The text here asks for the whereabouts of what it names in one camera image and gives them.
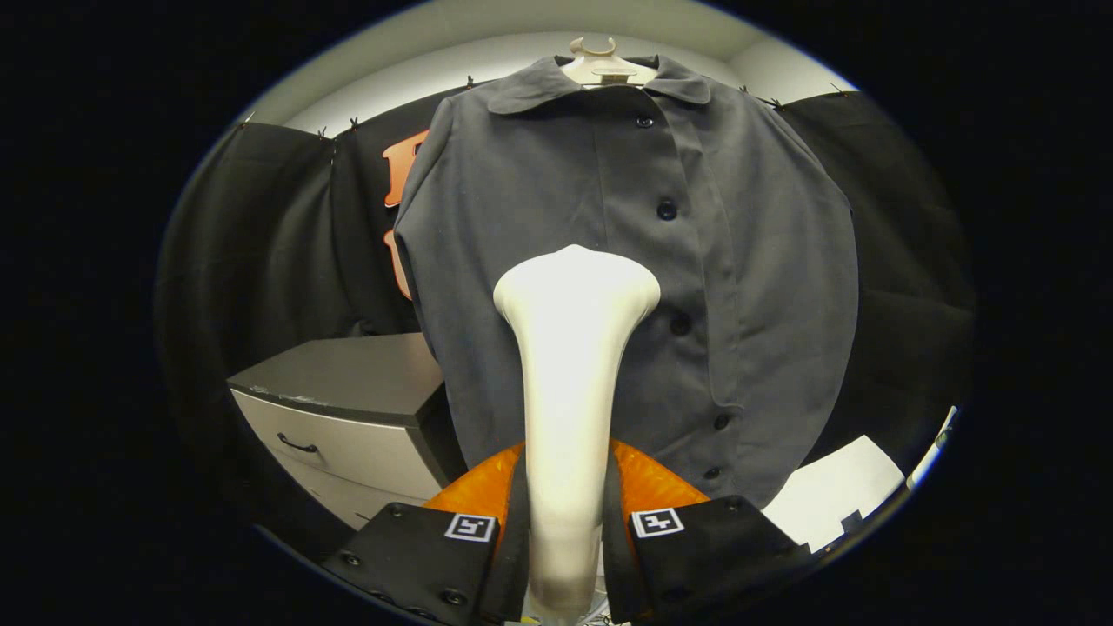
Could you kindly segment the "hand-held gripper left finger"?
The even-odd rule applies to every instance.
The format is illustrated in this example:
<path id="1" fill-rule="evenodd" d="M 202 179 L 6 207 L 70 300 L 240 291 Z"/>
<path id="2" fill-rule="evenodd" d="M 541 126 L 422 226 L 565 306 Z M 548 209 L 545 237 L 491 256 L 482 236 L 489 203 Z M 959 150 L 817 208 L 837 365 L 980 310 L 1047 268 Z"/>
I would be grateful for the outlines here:
<path id="1" fill-rule="evenodd" d="M 518 622 L 529 577 L 529 516 L 525 446 L 519 443 L 426 503 L 385 503 L 323 570 L 412 622 Z"/>

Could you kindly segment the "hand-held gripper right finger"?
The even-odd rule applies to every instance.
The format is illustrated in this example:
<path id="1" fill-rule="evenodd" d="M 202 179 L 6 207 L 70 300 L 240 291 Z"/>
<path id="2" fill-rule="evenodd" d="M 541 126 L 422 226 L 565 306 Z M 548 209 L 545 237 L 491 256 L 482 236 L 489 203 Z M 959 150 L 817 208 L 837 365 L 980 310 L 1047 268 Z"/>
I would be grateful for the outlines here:
<path id="1" fill-rule="evenodd" d="M 608 453 L 601 558 L 615 622 L 715 622 L 811 571 L 810 547 L 743 496 L 706 496 L 619 440 Z"/>

